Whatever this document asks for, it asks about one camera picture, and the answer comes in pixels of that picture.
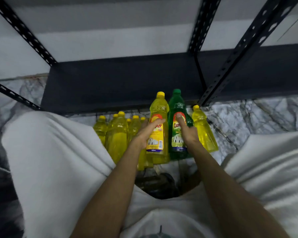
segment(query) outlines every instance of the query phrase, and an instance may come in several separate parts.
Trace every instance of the person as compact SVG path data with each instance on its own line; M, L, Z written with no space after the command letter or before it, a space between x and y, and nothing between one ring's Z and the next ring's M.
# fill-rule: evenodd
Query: person
M250 136L223 169L181 118L202 182L155 199L134 185L155 120L115 165L92 127L28 112L2 137L29 237L298 237L298 132Z

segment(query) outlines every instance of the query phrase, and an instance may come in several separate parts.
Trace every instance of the floor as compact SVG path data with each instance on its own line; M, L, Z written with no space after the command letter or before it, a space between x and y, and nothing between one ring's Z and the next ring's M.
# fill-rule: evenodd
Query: floor
M2 81L1 84L39 105L46 81L47 77L41 77ZM28 111L30 111L29 108L0 93L0 136L8 123ZM219 151L212 153L219 164L228 154L238 152L251 134L298 131L298 96L239 100L228 103L217 102L210 107L203 108L203 111L209 118L219 146ZM131 117L134 114L145 117L150 115L148 110L126 110L125 112L126 117ZM113 112L73 115L68 118L86 125L93 125L99 115L104 114L107 118L112 118ZM5 151L1 144L0 167L9 170ZM181 173L194 171L196 171L196 166L192 159L155 167L155 172L168 172L176 182L183 178ZM22 210L16 199L10 174L0 170L0 188L3 185L11 187L11 189L4 193L6 194L4 197L8 197L6 202L2 202L0 198L0 236L22 237L24 229Z

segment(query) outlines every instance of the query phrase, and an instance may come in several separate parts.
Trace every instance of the hand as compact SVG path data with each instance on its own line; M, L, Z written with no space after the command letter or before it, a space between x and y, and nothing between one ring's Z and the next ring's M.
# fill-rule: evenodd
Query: hand
M131 142L137 142L141 149L147 147L147 140L152 134L153 129L158 125L164 123L165 119L156 119L152 123L148 123L148 119L144 120L141 124L141 128L139 129L137 135L131 140Z
M189 152L192 154L194 148L203 147L199 140L198 130L194 126L187 127L181 114L177 114L176 119L181 126L182 138Z

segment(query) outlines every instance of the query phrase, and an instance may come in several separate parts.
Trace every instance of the forearm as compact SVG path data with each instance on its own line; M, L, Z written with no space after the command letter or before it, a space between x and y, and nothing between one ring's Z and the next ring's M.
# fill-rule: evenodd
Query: forearm
M132 141L82 212L71 238L118 237L131 200L140 147Z
M211 207L226 237L289 238L271 214L202 145L196 144L192 150Z

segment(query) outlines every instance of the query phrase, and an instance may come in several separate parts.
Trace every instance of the white pants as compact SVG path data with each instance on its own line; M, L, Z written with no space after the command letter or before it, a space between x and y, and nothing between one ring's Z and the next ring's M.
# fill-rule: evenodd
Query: white pants
M92 127L47 112L29 112L2 138L24 212L28 238L69 237L81 212L115 167ZM250 136L225 171L298 237L298 132ZM184 213L218 237L218 223L200 184L157 200L134 187L123 228L154 208Z

